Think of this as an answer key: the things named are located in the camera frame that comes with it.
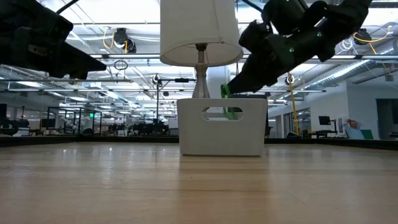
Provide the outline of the black framed robot cell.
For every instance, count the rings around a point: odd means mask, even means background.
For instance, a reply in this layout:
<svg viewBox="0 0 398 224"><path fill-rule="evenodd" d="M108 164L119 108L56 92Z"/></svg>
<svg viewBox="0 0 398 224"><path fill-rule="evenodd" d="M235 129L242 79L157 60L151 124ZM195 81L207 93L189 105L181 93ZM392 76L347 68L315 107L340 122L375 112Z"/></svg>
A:
<svg viewBox="0 0 398 224"><path fill-rule="evenodd" d="M103 113L84 107L48 107L40 120L40 127L50 135L101 136Z"/></svg>

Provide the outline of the black aluminium table frame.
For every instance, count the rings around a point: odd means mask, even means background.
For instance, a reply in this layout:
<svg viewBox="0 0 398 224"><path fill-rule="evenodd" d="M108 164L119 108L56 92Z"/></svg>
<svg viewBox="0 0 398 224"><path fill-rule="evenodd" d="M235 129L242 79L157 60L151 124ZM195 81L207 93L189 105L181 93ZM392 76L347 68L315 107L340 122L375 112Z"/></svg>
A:
<svg viewBox="0 0 398 224"><path fill-rule="evenodd" d="M0 147L30 146L41 144L61 144L71 142L132 142L132 143L171 143L179 142L178 137L98 137L98 136L35 136L0 137ZM342 138L321 139L277 139L264 140L265 144L322 144L331 146L362 147L398 151L398 141L393 140L353 140Z"/></svg>

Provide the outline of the person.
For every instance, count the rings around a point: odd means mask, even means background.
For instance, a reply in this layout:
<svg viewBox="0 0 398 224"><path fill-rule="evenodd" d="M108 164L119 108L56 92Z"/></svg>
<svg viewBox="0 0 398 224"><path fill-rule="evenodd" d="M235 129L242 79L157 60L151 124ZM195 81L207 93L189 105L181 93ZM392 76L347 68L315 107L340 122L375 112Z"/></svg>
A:
<svg viewBox="0 0 398 224"><path fill-rule="evenodd" d="M360 130L361 123L352 119L346 119L343 127L349 139L364 140L363 133Z"/></svg>

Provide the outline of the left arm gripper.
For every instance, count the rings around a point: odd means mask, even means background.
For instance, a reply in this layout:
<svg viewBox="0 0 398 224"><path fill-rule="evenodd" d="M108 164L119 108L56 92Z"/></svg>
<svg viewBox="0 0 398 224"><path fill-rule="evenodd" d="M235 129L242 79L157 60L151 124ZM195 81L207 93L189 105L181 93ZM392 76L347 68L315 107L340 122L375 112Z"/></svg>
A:
<svg viewBox="0 0 398 224"><path fill-rule="evenodd" d="M106 65L66 42L47 52L47 9L37 0L0 0L0 63L86 80Z"/></svg>

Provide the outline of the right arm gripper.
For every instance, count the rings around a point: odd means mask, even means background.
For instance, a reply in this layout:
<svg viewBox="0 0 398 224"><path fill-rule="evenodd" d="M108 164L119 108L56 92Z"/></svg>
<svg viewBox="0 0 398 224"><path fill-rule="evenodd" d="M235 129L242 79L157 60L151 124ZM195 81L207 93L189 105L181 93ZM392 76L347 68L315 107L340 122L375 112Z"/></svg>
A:
<svg viewBox="0 0 398 224"><path fill-rule="evenodd" d="M255 93L264 86L272 86L294 64L288 40L274 34L269 24L253 20L242 32L239 44L250 51L252 58L228 83L230 93Z"/></svg>

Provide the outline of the white plastic bin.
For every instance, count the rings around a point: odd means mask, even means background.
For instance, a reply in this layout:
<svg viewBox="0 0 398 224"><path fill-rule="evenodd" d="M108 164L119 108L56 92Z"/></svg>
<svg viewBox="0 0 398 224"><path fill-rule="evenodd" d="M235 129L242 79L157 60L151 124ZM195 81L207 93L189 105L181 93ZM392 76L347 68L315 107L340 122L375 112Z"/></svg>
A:
<svg viewBox="0 0 398 224"><path fill-rule="evenodd" d="M267 100L186 98L177 101L184 156L259 157L264 148Z"/></svg>

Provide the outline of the black computer monitor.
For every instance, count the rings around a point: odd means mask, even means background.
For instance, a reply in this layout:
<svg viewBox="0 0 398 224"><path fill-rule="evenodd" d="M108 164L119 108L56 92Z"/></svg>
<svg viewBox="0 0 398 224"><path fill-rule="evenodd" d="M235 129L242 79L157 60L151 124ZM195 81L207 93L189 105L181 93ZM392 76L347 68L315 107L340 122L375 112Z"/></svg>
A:
<svg viewBox="0 0 398 224"><path fill-rule="evenodd" d="M319 116L319 123L321 126L333 126L333 130L330 129L324 129L321 130L321 133L332 133L336 134L337 133L337 127L336 127L336 120L335 119L330 119L329 116Z"/></svg>

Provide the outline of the green rubber band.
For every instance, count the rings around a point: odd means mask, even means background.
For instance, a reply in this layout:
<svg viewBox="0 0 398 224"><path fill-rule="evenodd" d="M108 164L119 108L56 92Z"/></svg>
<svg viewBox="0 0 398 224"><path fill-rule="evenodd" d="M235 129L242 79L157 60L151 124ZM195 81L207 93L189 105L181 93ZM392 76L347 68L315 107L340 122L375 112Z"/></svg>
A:
<svg viewBox="0 0 398 224"><path fill-rule="evenodd" d="M220 85L220 92L222 99L231 98L231 93L227 84ZM239 120L238 113L240 112L241 109L237 107L223 107L223 114L228 120Z"/></svg>

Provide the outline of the white shade silver table lamp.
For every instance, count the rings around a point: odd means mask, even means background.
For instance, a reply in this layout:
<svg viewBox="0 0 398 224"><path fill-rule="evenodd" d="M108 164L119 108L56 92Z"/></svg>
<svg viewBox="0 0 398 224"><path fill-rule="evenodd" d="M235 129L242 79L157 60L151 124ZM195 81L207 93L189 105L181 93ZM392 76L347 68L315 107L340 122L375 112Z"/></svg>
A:
<svg viewBox="0 0 398 224"><path fill-rule="evenodd" d="M194 98L209 98L206 72L239 61L234 0L160 0L160 61L193 67Z"/></svg>

